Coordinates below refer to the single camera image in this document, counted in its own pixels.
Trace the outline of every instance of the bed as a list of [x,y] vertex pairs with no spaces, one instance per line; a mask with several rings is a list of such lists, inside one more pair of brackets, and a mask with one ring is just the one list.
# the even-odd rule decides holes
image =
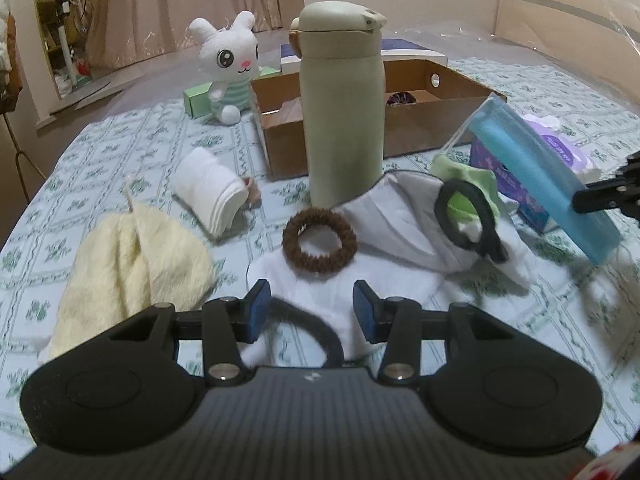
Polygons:
[[[564,133],[605,172],[640,149],[640,118],[557,68],[502,64],[476,58],[453,68],[505,94],[518,112],[559,117]],[[196,146],[210,149],[238,174],[251,174],[262,190],[262,206],[244,210],[219,244],[171,192],[181,158]],[[426,171],[433,153],[385,161],[385,168]],[[468,149],[450,153],[466,160]],[[280,244],[287,219],[309,205],[306,178],[272,182],[250,115],[226,127],[209,118],[190,120],[180,100],[166,100],[90,124],[60,158],[54,172],[20,218],[0,252],[0,469],[27,453],[33,442],[20,416],[20,388],[37,366],[36,353],[52,333],[56,309],[78,245],[105,212],[122,211],[126,178],[134,199],[178,219],[210,250],[218,272],[211,297],[243,296],[248,264]],[[590,370],[604,393],[604,409],[589,446],[606,452],[630,440],[640,426],[640,230],[612,213],[623,243],[599,269],[561,231],[543,238],[517,221],[540,263],[534,286],[523,295],[488,265],[447,280],[425,308],[446,309],[449,301],[475,303]],[[313,340],[286,323],[271,326],[270,361],[277,365],[319,365]],[[201,374],[200,346],[181,345],[179,362]],[[362,360],[375,369],[381,353]],[[424,342],[422,373],[444,362],[439,342]]]

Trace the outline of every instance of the bunny ear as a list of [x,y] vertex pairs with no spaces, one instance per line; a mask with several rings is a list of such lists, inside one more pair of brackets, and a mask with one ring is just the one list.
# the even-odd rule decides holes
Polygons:
[[231,30],[238,30],[238,28],[246,28],[247,30],[251,30],[255,23],[255,16],[252,12],[248,10],[243,10],[240,14],[236,16],[236,20],[234,24],[231,25]]
[[191,25],[187,27],[187,30],[198,43],[205,43],[218,33],[216,28],[204,18],[196,18],[193,20]]

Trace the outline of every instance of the ribbed gray surface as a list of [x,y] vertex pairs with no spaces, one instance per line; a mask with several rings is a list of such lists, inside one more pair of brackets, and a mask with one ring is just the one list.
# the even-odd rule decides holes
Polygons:
[[262,368],[248,384],[209,391],[156,444],[97,457],[41,446],[6,478],[566,480],[590,459],[583,449],[545,458],[475,449],[439,428],[416,394],[364,369]]

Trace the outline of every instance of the bunny eye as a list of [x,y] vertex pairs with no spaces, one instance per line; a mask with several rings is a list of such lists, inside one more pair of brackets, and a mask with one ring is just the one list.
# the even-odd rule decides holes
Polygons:
[[221,50],[218,53],[218,66],[220,68],[229,68],[234,63],[234,54],[230,50]]

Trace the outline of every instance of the bottle body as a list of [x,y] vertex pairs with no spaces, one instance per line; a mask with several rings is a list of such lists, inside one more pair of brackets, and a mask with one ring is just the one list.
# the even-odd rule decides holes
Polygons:
[[372,56],[303,56],[300,95],[311,203],[331,208],[361,195],[382,176],[385,70]]

